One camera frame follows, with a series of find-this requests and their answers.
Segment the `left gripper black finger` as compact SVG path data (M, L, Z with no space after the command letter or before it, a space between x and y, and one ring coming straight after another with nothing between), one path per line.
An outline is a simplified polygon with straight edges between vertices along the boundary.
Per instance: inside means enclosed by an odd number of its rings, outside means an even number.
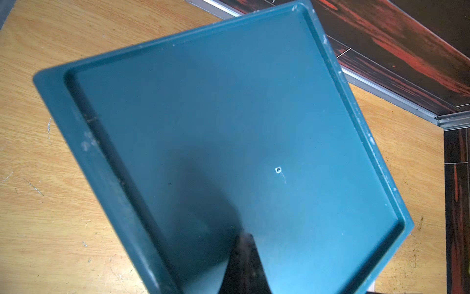
M220 294L271 294L253 235L236 237Z

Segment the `teal drawer cabinet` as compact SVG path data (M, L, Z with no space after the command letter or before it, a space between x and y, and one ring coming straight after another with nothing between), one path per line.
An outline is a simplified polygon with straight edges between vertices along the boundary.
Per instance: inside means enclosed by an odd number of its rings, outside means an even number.
M310 1L33 78L151 294L364 294L414 228Z

